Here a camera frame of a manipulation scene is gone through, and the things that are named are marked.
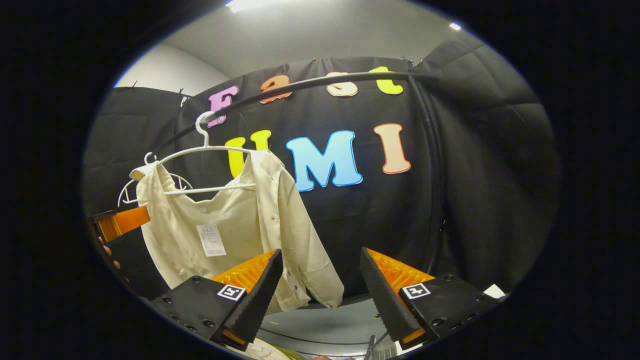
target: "white wall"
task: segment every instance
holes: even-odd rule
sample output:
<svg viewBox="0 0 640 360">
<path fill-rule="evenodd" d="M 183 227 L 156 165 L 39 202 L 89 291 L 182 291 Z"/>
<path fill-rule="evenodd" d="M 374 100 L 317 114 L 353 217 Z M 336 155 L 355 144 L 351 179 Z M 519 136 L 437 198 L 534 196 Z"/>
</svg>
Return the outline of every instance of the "white wall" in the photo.
<svg viewBox="0 0 640 360">
<path fill-rule="evenodd" d="M 114 87 L 156 88 L 197 95 L 229 77 L 198 58 L 166 44 L 158 44 L 125 72 Z"/>
</svg>

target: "shirt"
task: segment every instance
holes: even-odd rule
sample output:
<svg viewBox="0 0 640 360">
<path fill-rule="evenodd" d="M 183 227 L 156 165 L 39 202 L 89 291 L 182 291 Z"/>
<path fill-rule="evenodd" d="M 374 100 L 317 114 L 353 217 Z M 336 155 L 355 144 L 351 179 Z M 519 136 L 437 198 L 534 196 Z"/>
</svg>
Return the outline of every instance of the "shirt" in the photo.
<svg viewBox="0 0 640 360">
<path fill-rule="evenodd" d="M 138 204 L 150 222 L 142 233 L 159 273 L 173 289 L 191 276 L 213 278 L 255 256 L 282 250 L 284 270 L 267 314 L 306 306 L 309 293 L 326 307 L 342 302 L 344 286 L 302 203 L 294 179 L 270 151 L 250 151 L 242 172 L 212 199 L 194 201 L 177 190 L 171 175 L 155 161 L 134 169 Z M 214 224 L 226 252 L 207 257 L 198 225 Z"/>
</svg>

